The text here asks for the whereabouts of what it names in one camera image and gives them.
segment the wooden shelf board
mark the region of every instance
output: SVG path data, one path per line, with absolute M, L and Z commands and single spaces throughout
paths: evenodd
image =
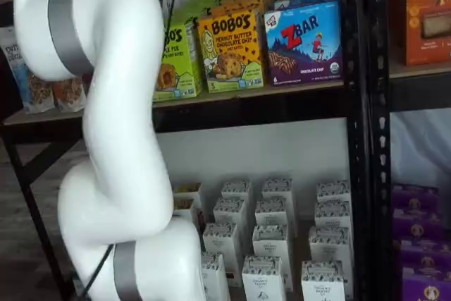
M 316 84 L 306 84 L 306 85 L 292 85 L 292 86 L 281 86 L 274 87 L 266 85 L 262 88 L 255 90 L 246 91 L 236 91 L 236 92 L 224 92 L 209 94 L 208 90 L 204 90 L 198 97 L 191 99 L 181 99 L 172 100 L 167 102 L 156 102 L 153 104 L 154 109 L 160 109 L 164 107 L 177 107 L 189 104 L 205 104 L 208 102 L 219 102 L 231 99 L 239 98 L 251 98 L 251 97 L 261 97 L 265 95 L 272 94 L 284 94 L 293 92 L 302 92 L 308 90 L 320 90 L 331 87 L 342 87 L 343 81 L 333 81 L 333 82 L 321 82 Z M 83 115 L 83 111 L 74 113 L 62 113 L 58 109 L 51 109 L 44 113 L 37 114 L 26 114 L 24 110 L 20 110 L 13 114 L 12 116 L 5 119 L 3 124 L 8 125 L 22 125 L 27 123 L 42 123 L 46 121 L 58 121 L 72 118 L 80 118 Z

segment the white robotic arm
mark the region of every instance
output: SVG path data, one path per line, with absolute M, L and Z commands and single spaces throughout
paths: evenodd
M 90 161 L 64 178 L 58 221 L 85 285 L 108 245 L 128 244 L 125 255 L 116 246 L 107 259 L 91 298 L 205 300 L 199 238 L 192 224 L 171 220 L 171 184 L 152 127 L 164 41 L 159 0 L 15 0 L 14 7 L 18 44 L 35 74 L 55 81 L 94 69 L 83 116 Z

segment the orange box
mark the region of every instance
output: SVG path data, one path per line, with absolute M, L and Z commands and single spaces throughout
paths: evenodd
M 210 93 L 264 85 L 264 35 L 258 8 L 212 9 L 199 19 L 199 36 Z
M 403 17 L 407 65 L 451 60 L 451 0 L 405 0 Z

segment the green box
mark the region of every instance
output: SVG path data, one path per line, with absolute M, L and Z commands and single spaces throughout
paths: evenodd
M 194 98 L 202 91 L 199 38 L 192 16 L 178 11 L 166 38 L 154 102 Z

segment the floor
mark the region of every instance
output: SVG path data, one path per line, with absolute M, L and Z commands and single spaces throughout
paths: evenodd
M 44 147 L 45 145 L 20 146 L 20 158 L 25 163 Z M 71 152 L 57 161 L 32 187 L 56 256 L 65 274 L 70 273 L 71 266 L 56 217 L 58 186 L 64 173 L 85 156 L 87 154 L 84 146 L 75 145 Z M 60 300 L 16 176 L 1 143 L 0 300 Z

